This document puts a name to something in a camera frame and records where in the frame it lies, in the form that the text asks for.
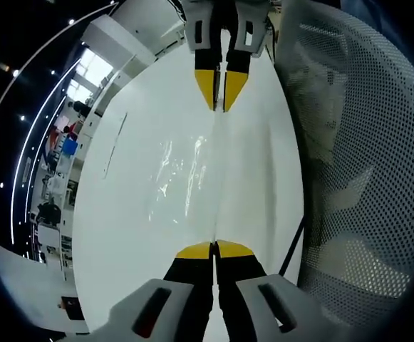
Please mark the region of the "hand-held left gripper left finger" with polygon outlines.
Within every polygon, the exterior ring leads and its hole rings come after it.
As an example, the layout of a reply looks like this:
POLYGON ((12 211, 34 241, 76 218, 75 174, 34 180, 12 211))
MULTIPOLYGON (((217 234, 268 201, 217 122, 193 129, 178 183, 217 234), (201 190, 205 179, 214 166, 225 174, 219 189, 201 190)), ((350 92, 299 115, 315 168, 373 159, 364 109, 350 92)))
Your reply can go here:
POLYGON ((86 341, 198 341, 212 309, 211 242, 176 254, 163 279, 151 279, 112 307, 86 341))

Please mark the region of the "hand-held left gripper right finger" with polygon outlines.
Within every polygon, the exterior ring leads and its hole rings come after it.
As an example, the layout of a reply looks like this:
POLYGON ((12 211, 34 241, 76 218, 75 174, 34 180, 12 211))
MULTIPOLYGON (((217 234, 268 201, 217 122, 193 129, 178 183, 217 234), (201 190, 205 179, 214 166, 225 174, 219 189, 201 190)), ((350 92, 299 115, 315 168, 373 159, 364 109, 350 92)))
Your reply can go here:
POLYGON ((231 341, 346 341, 348 329, 280 274, 266 274, 254 252, 215 242, 219 306, 231 341))

